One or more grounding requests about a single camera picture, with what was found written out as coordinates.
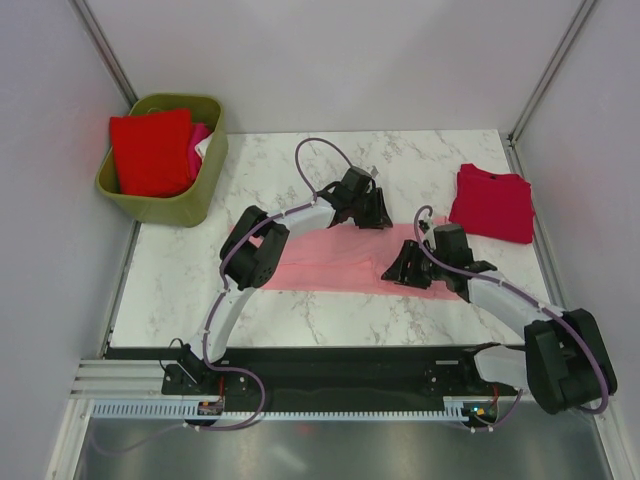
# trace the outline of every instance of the marble surface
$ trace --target marble surface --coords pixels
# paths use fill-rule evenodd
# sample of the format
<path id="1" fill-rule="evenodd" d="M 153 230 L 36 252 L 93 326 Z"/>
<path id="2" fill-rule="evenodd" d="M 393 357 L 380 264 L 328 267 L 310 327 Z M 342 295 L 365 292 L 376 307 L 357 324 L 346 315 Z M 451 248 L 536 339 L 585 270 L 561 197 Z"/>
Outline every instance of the marble surface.
<path id="1" fill-rule="evenodd" d="M 142 225 L 111 338 L 113 347 L 166 346 L 188 340 L 221 288 L 218 252 L 244 209 L 287 207 L 309 197 L 293 162 L 310 134 L 231 135 L 209 217 L 192 229 Z M 395 223 L 410 223 L 418 207 L 447 215 L 462 163 L 509 171 L 494 130 L 311 134 L 327 138 L 355 165 L 380 172 Z M 303 147 L 301 163 L 321 188 L 345 171 L 323 144 Z M 488 260 L 540 299 L 548 296 L 533 247 L 469 236 L 475 257 Z M 230 338 L 233 346 L 361 346 L 519 342 L 491 314 L 462 300 L 364 294 L 257 291 Z"/>

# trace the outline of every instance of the white cloth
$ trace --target white cloth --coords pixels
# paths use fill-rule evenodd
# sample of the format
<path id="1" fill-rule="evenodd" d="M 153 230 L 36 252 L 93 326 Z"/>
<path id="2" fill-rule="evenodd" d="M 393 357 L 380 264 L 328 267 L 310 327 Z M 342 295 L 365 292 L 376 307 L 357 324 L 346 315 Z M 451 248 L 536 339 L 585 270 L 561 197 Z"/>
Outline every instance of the white cloth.
<path id="1" fill-rule="evenodd" d="M 209 135 L 207 138 L 202 140 L 201 142 L 196 144 L 196 153 L 198 156 L 204 160 L 204 156 L 207 154 L 207 148 L 209 148 L 209 144 L 211 143 L 211 139 L 213 138 L 213 133 Z"/>

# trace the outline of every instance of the folded red cloth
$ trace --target folded red cloth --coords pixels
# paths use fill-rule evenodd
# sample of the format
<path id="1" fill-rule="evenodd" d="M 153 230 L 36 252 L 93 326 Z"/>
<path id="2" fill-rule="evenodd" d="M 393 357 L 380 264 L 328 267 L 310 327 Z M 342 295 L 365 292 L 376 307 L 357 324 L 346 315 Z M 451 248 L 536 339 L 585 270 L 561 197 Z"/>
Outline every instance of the folded red cloth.
<path id="1" fill-rule="evenodd" d="M 192 185 L 187 160 L 192 129 L 188 109 L 112 117 L 109 126 L 122 193 L 173 197 Z"/>
<path id="2" fill-rule="evenodd" d="M 531 185 L 515 173 L 494 174 L 472 164 L 460 167 L 450 221 L 467 233 L 516 243 L 533 241 Z"/>

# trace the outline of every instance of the olive green bin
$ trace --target olive green bin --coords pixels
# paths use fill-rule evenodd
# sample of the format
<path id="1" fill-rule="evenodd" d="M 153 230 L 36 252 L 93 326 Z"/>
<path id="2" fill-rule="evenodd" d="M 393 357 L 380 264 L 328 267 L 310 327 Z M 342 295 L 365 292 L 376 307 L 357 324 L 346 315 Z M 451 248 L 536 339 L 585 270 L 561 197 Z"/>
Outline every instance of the olive green bin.
<path id="1" fill-rule="evenodd" d="M 213 132 L 200 173 L 189 190 L 171 198 L 139 197 L 120 193 L 113 148 L 109 149 L 98 171 L 96 186 L 100 193 L 112 199 L 140 222 L 195 227 L 207 218 L 213 192 L 227 156 L 228 143 L 222 105 L 214 98 L 202 95 L 161 93 L 139 100 L 129 115 L 145 115 L 176 108 L 188 108 L 193 123 L 204 123 Z"/>

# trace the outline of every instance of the white marble tabletop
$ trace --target white marble tabletop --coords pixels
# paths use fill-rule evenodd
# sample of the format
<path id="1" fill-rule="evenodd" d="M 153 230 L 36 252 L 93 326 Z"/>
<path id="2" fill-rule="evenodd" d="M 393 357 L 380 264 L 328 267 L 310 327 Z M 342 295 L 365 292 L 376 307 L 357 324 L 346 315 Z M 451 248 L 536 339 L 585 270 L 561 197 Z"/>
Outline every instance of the white marble tabletop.
<path id="1" fill-rule="evenodd" d="M 230 135 L 208 218 L 195 228 L 144 224 L 130 265 L 111 338 L 112 347 L 167 346 L 188 340 L 221 288 L 218 253 L 246 207 L 265 210 L 307 200 L 293 162 L 297 143 L 310 135 L 336 143 L 360 167 L 380 172 L 394 223 L 411 223 L 428 203 L 448 215 L 462 163 L 495 173 L 509 167 L 498 132 L 414 131 Z M 302 165 L 317 188 L 339 180 L 341 157 L 307 144 Z M 475 258 L 494 263 L 541 300 L 548 295 L 531 245 L 469 236 Z M 230 338 L 231 346 L 364 346 L 520 342 L 491 314 L 462 300 L 258 290 Z"/>

